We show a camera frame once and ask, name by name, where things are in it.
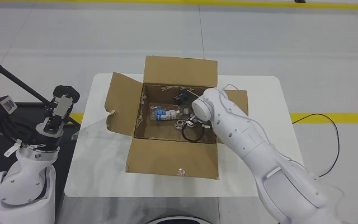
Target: cardboard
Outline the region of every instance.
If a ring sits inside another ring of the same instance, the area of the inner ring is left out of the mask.
[[[219,179],[217,137],[206,129],[197,143],[185,140],[175,129],[176,120],[152,121],[149,107],[173,105],[181,88],[197,95],[217,85],[217,62],[202,59],[148,56],[144,83],[114,73],[105,102],[111,114],[108,130],[133,136],[126,172]],[[226,91],[229,99],[248,114],[246,91]],[[186,128],[196,139],[201,128]]]

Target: black stand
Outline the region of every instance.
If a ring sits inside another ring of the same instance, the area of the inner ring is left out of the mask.
[[[16,76],[14,76],[13,74],[11,74],[11,72],[9,72],[8,70],[6,70],[5,68],[3,68],[0,65],[0,73],[3,74],[5,77],[7,77],[9,80],[13,81],[15,84],[17,84],[18,86],[20,86],[21,88],[23,88],[24,90],[26,90],[29,94],[31,94],[32,96],[35,96],[37,99],[39,99],[41,102],[43,102],[46,106],[50,104],[50,101],[48,101],[45,97],[41,96],[38,92],[36,92],[34,89],[32,89],[30,86],[28,86],[27,84],[25,84],[24,82],[22,82],[21,80],[19,80]],[[70,122],[72,122],[76,127],[79,127],[80,124],[75,121],[74,119],[72,119],[71,117],[69,117]]]

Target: plastic bottle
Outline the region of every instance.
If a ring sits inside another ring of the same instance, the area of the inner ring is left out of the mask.
[[[189,114],[189,108],[178,105],[151,106],[149,114],[151,120],[177,120],[183,114]]]

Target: floor tape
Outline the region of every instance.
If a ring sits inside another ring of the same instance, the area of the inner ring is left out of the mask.
[[[291,113],[291,120],[295,122],[296,120],[303,118],[311,113]],[[330,117],[336,124],[358,124],[358,114],[355,113],[322,113]],[[71,113],[71,117],[81,123],[83,119],[83,113]],[[300,122],[300,124],[324,124],[330,123],[330,121],[323,116],[310,116]]]
[[[295,3],[235,0],[31,0],[32,2],[70,2],[70,3],[146,3],[146,4],[201,4],[211,6],[246,7],[287,7],[287,8],[333,8],[358,10],[358,4],[348,3]],[[0,2],[28,2],[28,0],[0,0]]]

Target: gray floor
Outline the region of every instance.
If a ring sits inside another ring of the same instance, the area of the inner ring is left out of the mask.
[[[356,113],[358,12],[147,4],[0,3],[0,63],[42,95],[56,85],[81,93],[97,73],[143,73],[146,55],[214,59],[219,73],[277,76],[291,113]],[[0,76],[0,95],[36,101]],[[339,124],[341,157],[323,181],[341,188],[338,214],[356,223],[357,124]],[[330,124],[297,124],[308,170],[336,154]],[[327,186],[331,204],[340,193]],[[258,198],[65,198],[60,223],[143,223],[182,211],[213,223],[276,223]]]

